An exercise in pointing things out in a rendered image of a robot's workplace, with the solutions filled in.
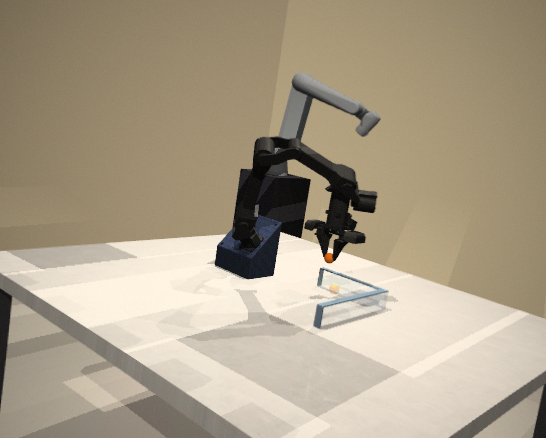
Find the clear glass corner walls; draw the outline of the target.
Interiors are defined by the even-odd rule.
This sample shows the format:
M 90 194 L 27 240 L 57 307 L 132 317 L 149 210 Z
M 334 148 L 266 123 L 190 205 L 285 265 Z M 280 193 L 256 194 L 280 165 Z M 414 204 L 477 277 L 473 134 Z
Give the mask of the clear glass corner walls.
M 339 287 L 342 296 L 351 296 L 377 290 L 339 275 L 320 269 L 318 286 L 329 290 L 331 284 Z M 324 307 L 320 329 L 385 311 L 388 293 L 380 293 Z

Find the clear l-shaped low wall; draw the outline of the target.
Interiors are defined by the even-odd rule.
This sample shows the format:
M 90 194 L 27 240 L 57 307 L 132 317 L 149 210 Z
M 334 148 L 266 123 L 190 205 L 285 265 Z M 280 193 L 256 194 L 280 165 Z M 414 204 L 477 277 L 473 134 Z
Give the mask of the clear l-shaped low wall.
M 330 301 L 317 303 L 313 327 L 315 327 L 315 328 L 317 328 L 319 330 L 320 330 L 320 327 L 321 327 L 321 320 L 322 320 L 324 307 L 339 304 L 339 303 L 343 303 L 343 302 L 347 302 L 347 301 L 351 301 L 351 300 L 355 300 L 355 299 L 359 299 L 359 298 L 363 298 L 363 297 L 368 297 L 368 296 L 372 296 L 372 295 L 376 295 L 376 294 L 380 294 L 380 293 L 384 293 L 384 292 L 386 292 L 386 293 L 389 292 L 389 290 L 387 290 L 385 288 L 382 288 L 382 287 L 379 287 L 379 286 L 376 286 L 376 285 L 361 281 L 359 279 L 347 276 L 345 274 L 333 271 L 331 269 L 328 269 L 328 268 L 325 268 L 325 267 L 321 267 L 320 269 L 325 270 L 325 271 L 330 272 L 330 273 L 333 273 L 333 274 L 336 274 L 336 275 L 339 275 L 341 277 L 350 279 L 352 281 L 361 283 L 363 285 L 373 287 L 373 288 L 375 288 L 377 290 L 363 292 L 363 293 L 359 293 L 359 294 L 355 294 L 355 295 L 351 295 L 351 296 L 346 296 L 346 297 L 342 297 L 342 298 L 338 298 L 338 299 L 334 299 L 334 300 L 330 300 Z

